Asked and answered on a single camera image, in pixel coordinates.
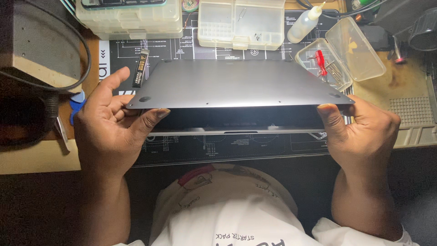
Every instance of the white t-shirt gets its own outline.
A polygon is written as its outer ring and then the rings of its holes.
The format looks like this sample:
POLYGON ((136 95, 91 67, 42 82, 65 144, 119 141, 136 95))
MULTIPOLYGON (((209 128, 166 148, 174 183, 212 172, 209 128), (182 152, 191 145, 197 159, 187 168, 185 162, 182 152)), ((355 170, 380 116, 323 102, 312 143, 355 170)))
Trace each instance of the white t-shirt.
MULTIPOLYGON (((341 227, 327 218, 306 235, 290 193, 253 168, 208 165, 185 174, 156 201, 152 246, 418 246, 341 227)), ((130 246, 143 246, 137 240, 130 246)))

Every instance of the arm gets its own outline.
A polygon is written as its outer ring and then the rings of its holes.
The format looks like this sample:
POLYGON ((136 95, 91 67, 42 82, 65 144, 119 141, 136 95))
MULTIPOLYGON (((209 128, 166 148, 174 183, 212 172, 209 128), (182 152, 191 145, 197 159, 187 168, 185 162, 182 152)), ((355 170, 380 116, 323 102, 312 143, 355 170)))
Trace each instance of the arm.
POLYGON ((335 105, 318 107, 328 134, 328 149, 341 166, 332 198, 337 224, 383 239, 402 237, 402 226, 387 185, 387 165, 400 118, 356 96, 344 112, 356 123, 345 125, 335 105))
POLYGON ((138 117, 137 110, 126 109, 133 95, 112 96, 112 90, 128 77, 125 67, 100 82, 74 118, 83 191, 79 245, 126 242, 131 223, 124 174, 153 127, 170 113, 151 109, 138 117))

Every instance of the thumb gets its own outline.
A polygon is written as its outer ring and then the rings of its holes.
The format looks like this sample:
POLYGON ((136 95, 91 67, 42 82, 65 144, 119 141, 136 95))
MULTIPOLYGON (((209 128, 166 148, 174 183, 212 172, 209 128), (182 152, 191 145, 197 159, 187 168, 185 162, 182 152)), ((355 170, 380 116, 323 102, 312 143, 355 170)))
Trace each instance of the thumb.
POLYGON ((332 103, 322 104, 317 107, 325 132, 330 141, 343 142, 347 139, 346 124, 337 106, 332 103))
POLYGON ((151 109, 142 114, 128 128, 130 142, 142 145, 155 125, 169 113, 169 109, 151 109))

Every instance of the clear organizer box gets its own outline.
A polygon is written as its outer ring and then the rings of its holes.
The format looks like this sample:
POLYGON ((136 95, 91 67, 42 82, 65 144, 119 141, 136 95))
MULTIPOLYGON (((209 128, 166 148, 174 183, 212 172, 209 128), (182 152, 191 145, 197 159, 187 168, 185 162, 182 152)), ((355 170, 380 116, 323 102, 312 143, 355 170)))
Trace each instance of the clear organizer box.
POLYGON ((200 0, 201 46, 276 50, 284 41, 285 0, 200 0))
POLYGON ((327 33, 296 54, 296 61, 319 76, 320 67, 314 59, 321 50, 328 71, 327 79, 338 91, 350 87, 354 80, 363 81, 383 75, 387 69, 369 41, 351 17, 341 19, 327 33))
POLYGON ((180 0, 163 6, 86 10, 76 3, 76 16, 102 40, 178 39, 183 36, 180 0))

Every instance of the laptop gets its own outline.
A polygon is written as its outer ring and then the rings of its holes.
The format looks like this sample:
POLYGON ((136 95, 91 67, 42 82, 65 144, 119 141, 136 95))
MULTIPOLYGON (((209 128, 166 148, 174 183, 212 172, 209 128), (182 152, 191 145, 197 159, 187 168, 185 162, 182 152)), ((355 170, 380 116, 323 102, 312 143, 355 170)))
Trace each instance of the laptop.
POLYGON ((323 132, 316 106, 355 103, 292 60, 161 60, 128 109, 168 108, 150 135, 323 132))

